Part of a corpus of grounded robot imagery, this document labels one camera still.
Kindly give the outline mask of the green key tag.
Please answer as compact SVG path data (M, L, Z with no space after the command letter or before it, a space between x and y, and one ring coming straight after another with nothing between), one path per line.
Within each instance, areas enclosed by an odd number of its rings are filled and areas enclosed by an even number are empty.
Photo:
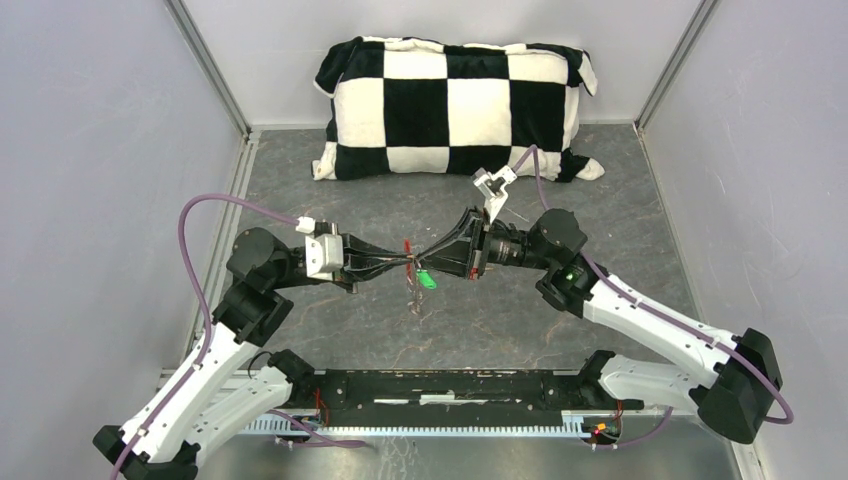
M438 287L437 282L433 279L430 273L425 269L417 269L416 276L419 284L428 290L435 290Z

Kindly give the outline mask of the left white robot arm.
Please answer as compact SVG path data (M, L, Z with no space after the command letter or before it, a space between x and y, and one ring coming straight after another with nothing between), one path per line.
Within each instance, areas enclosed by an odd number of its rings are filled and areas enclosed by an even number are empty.
M312 370L285 353L223 399L215 397L291 312L293 303L281 289L328 283L351 292L410 260L407 252L339 234L329 224L294 248L265 229L243 231L227 263L233 283L210 312L199 343L134 417L95 435L95 447L113 465L111 476L193 479L250 422L284 403L306 405L314 394Z

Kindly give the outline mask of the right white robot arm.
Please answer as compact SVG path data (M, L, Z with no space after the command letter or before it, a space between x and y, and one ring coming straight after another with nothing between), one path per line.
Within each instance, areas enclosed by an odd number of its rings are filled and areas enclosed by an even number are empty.
M740 444L752 443L765 423L793 421L767 335L753 328L736 335L643 296L582 253L587 240L567 210L548 210L520 230L469 208L414 263L468 280L489 265L541 270L536 288L552 308L616 330L665 358L651 363L614 353L593 356L591 372L577 382L580 400L591 408L616 399L694 412Z

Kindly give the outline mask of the red key tag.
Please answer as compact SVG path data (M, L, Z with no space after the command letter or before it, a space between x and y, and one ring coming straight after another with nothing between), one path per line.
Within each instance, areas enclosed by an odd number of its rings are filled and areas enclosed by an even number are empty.
M414 255L411 251L411 244L409 239L404 239L404 252L408 260L411 262L414 261Z

